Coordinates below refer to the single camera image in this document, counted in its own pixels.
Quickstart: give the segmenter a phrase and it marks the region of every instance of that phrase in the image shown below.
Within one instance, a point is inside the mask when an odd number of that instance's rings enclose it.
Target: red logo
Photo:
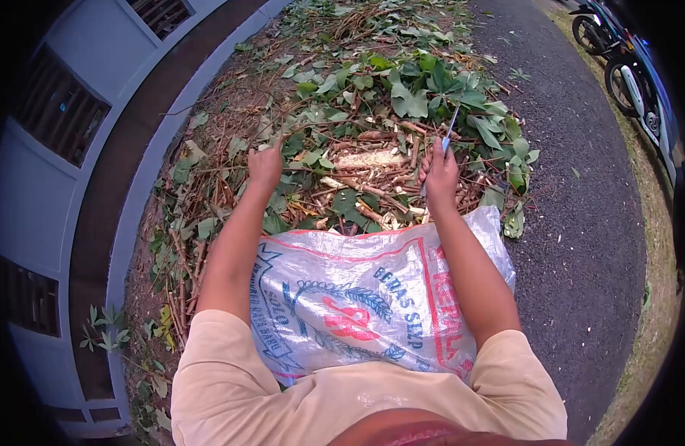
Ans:
[[[338,308],[335,301],[328,296],[323,296],[322,302],[331,310],[344,315],[323,316],[326,327],[338,327],[330,331],[332,334],[340,337],[352,336],[357,340],[373,340],[380,337],[379,334],[367,329],[367,324],[370,322],[370,313],[364,308]]]

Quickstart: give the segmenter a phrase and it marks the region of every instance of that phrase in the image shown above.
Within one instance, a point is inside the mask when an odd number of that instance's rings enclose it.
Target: knife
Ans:
[[[457,120],[457,114],[459,114],[459,106],[462,105],[461,102],[457,104],[457,109],[454,110],[454,117],[452,117],[452,122],[449,123],[449,130],[447,131],[447,135],[442,139],[442,150],[444,150],[444,153],[446,154],[447,152],[447,147],[449,147],[449,135],[452,134],[452,129],[454,129],[454,122]],[[422,183],[422,190],[419,191],[419,195],[422,197],[427,196],[427,183]]]

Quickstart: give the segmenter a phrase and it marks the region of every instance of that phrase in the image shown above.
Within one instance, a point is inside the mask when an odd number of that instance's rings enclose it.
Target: pile of branches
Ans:
[[[421,4],[449,14],[460,8],[453,0]],[[443,32],[418,6],[294,2],[258,45],[237,47],[256,67],[224,74],[214,94],[198,102],[177,162],[155,184],[163,221],[150,238],[152,286],[168,296],[180,347],[208,243],[246,190],[250,147],[284,141],[284,173],[262,235],[396,230],[430,220],[416,184],[419,165],[460,105],[449,146],[460,166],[457,209],[497,206],[504,235],[521,235],[530,165],[539,151],[499,101],[509,91],[474,69],[493,58],[455,42],[453,31]],[[468,36],[463,21],[454,29]],[[293,35],[297,43],[280,45]],[[302,54],[271,50],[292,46]],[[241,91],[253,101],[237,102]]]

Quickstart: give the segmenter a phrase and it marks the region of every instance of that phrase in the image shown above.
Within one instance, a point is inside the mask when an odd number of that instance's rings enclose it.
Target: beige shirt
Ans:
[[[318,370],[281,392],[249,326],[220,310],[192,320],[172,385],[172,431],[177,446],[325,445],[367,415],[398,407],[523,440],[567,434],[561,397],[519,331],[483,345],[470,387],[450,373],[365,362]]]

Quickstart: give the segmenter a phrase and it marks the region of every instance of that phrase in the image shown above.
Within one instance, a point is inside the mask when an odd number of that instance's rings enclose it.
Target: shirt sleeve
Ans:
[[[212,444],[222,428],[246,429],[240,421],[274,394],[280,388],[258,357],[249,326],[221,310],[197,313],[172,383],[177,445]]]
[[[565,439],[568,435],[563,400],[520,331],[494,334],[481,346],[471,388],[516,439]]]

